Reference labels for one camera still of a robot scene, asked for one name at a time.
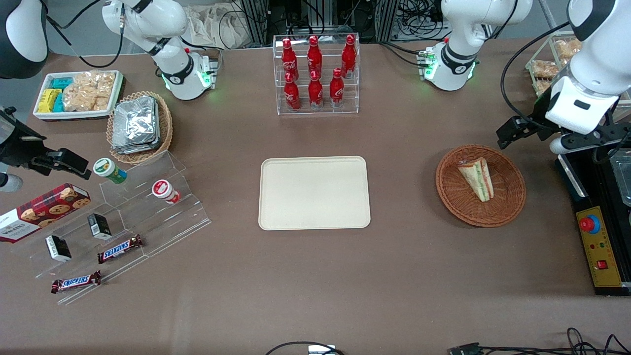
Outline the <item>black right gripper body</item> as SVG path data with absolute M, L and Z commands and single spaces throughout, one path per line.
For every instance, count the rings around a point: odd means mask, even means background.
M 47 154 L 48 149 L 44 145 L 47 137 L 18 121 L 13 115 L 14 112 L 14 107 L 2 107 L 0 111 L 0 160 L 8 166 L 30 170 L 32 157 Z

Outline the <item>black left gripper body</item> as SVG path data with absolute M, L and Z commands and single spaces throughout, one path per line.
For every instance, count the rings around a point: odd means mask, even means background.
M 550 92 L 545 92 L 542 97 L 535 101 L 534 121 L 542 124 L 544 128 L 535 133 L 543 142 L 552 136 L 555 136 L 550 143 L 551 151 L 581 151 L 606 146 L 608 144 L 624 144 L 624 140 L 630 141 L 630 104 L 624 104 L 627 107 L 621 119 L 615 121 L 614 114 L 618 110 L 618 103 L 626 94 L 622 94 L 617 98 L 615 103 L 606 111 L 604 117 L 598 123 L 596 128 L 588 134 L 576 133 L 567 128 L 562 128 L 558 124 L 554 124 L 545 119 L 545 106 L 550 101 Z

